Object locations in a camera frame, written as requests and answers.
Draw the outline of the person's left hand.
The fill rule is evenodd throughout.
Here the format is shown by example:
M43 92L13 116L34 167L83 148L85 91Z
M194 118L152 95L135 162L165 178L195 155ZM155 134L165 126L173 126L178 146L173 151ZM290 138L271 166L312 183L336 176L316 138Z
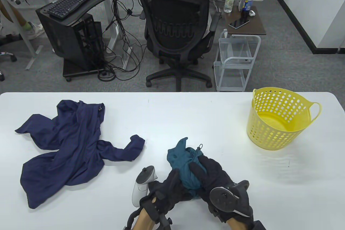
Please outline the person's left hand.
M148 183L148 188L150 190L149 196L156 198L154 205L159 214L167 214L174 208L175 204L195 198L183 185L179 169L171 170L163 182L155 180Z

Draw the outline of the person's right hand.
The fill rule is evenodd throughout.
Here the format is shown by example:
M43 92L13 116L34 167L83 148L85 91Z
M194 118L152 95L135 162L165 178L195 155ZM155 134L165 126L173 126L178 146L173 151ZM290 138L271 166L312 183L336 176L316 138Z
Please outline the person's right hand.
M208 204L209 211L232 229L254 229L253 209L249 205L249 181L234 183L214 159L199 156L190 171L201 183L197 194Z

